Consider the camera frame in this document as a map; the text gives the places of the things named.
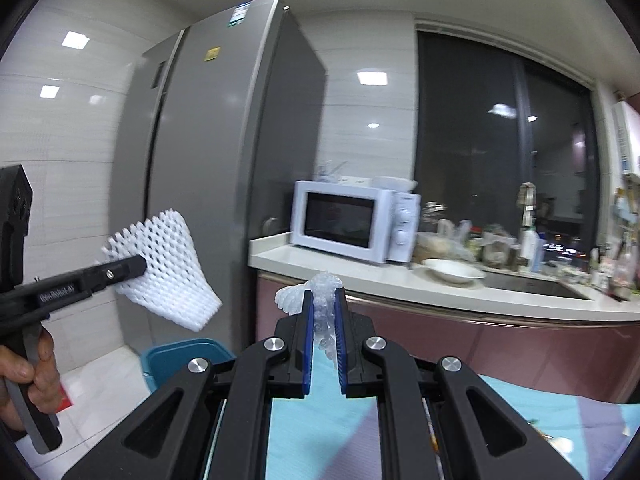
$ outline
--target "white countertop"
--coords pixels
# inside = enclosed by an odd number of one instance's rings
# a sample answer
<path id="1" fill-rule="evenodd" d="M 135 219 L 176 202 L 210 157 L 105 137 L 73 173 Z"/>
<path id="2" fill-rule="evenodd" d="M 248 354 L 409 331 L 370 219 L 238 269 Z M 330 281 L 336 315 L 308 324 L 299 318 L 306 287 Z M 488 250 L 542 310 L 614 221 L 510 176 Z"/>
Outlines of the white countertop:
<path id="1" fill-rule="evenodd" d="M 323 253 L 288 243 L 288 234 L 252 240 L 249 266 L 299 280 L 309 280 L 327 270 L 340 277 L 353 292 L 446 308 L 499 314 L 587 322 L 640 321 L 640 301 L 618 302 L 591 287 L 572 287 L 590 300 L 558 298 L 528 292 L 447 285 L 420 266 L 375 265 Z"/>

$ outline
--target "microwave oven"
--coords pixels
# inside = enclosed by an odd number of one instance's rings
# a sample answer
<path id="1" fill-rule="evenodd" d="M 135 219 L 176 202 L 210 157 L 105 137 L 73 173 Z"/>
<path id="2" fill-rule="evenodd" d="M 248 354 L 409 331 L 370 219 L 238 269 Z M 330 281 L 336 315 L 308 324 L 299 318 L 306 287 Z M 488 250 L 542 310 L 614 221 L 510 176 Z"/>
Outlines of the microwave oven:
<path id="1" fill-rule="evenodd" d="M 290 240 L 367 262 L 409 262 L 419 216 L 413 193 L 299 180 Z"/>

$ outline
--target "yellow sticker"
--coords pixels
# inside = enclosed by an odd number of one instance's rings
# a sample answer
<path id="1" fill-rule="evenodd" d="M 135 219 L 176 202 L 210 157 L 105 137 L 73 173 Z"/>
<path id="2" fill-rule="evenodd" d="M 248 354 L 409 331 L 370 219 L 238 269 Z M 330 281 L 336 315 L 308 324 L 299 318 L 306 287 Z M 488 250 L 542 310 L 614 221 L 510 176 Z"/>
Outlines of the yellow sticker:
<path id="1" fill-rule="evenodd" d="M 211 61 L 212 59 L 216 59 L 220 54 L 220 47 L 215 46 L 214 48 L 210 48 L 207 50 L 207 53 L 204 56 L 204 61 Z"/>

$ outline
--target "red object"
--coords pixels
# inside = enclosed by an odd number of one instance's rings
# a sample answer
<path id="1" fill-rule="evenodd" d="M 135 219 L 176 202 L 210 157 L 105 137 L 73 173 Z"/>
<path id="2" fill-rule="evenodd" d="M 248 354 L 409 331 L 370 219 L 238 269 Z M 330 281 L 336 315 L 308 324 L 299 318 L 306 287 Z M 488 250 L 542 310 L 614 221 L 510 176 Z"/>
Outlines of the red object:
<path id="1" fill-rule="evenodd" d="M 69 399 L 69 396 L 66 394 L 65 389 L 62 387 L 62 384 L 60 384 L 60 393 L 62 394 L 62 402 L 60 402 L 56 413 L 60 413 L 62 410 L 66 410 L 69 406 L 73 405 L 71 399 Z"/>

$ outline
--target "plastic bag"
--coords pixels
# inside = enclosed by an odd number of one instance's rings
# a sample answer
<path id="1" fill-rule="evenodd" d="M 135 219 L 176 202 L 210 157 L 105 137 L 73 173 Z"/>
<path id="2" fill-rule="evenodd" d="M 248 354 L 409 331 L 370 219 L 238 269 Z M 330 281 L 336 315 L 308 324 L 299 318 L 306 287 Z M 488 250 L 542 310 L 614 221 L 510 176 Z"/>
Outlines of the plastic bag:
<path id="1" fill-rule="evenodd" d="M 415 251 L 419 254 L 418 261 L 439 258 L 474 262 L 476 260 L 474 254 L 465 247 L 471 225 L 471 221 L 463 220 L 455 228 L 450 220 L 441 219 L 438 222 L 437 233 L 418 233 L 416 235 L 417 251 Z"/>
<path id="2" fill-rule="evenodd" d="M 290 316 L 302 312 L 302 302 L 305 290 L 314 295 L 314 344 L 317 344 L 324 354 L 337 367 L 337 352 L 335 349 L 335 289 L 341 288 L 340 278 L 329 272 L 320 272 L 311 280 L 299 285 L 281 288 L 276 292 L 276 304 L 279 309 Z"/>
<path id="3" fill-rule="evenodd" d="M 484 231 L 482 238 L 478 242 L 482 247 L 482 260 L 490 267 L 503 267 L 509 259 L 511 247 L 518 243 L 513 236 L 503 235 L 502 228 L 495 232 Z"/>

